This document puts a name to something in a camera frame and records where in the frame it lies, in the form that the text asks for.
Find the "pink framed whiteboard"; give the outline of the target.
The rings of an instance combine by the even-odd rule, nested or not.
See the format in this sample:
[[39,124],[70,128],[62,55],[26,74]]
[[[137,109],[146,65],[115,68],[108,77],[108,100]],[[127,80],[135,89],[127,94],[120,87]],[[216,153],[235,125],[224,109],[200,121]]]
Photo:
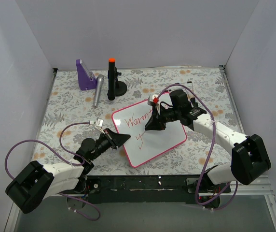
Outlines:
[[147,100],[143,100],[117,110],[111,115],[116,131],[131,135],[131,138],[124,143],[124,150],[130,165],[134,168],[187,140],[186,130],[178,121],[168,123],[165,130],[149,130],[141,136],[151,114],[152,107],[147,104]]

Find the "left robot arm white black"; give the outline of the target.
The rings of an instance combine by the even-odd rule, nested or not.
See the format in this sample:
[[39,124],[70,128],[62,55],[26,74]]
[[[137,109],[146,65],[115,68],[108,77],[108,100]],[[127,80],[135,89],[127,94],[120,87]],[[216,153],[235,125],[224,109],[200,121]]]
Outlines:
[[86,189],[86,176],[94,167],[93,161],[110,148],[120,148],[130,137],[106,128],[97,140],[84,139],[71,160],[45,165],[32,161],[13,178],[5,193],[25,214],[60,192],[82,193]]

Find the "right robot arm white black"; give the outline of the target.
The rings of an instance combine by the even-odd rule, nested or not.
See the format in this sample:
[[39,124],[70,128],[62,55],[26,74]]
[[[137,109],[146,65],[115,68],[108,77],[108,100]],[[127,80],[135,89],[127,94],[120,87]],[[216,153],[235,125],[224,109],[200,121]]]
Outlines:
[[195,98],[177,89],[169,94],[171,104],[161,101],[158,95],[150,95],[148,105],[152,114],[145,125],[146,131],[163,131],[166,124],[179,121],[183,126],[205,135],[231,155],[229,164],[215,165],[202,173],[196,188],[207,192],[215,191],[220,184],[237,181],[243,185],[251,184],[271,168],[263,139],[254,134],[248,136],[216,122],[211,115],[198,106]]

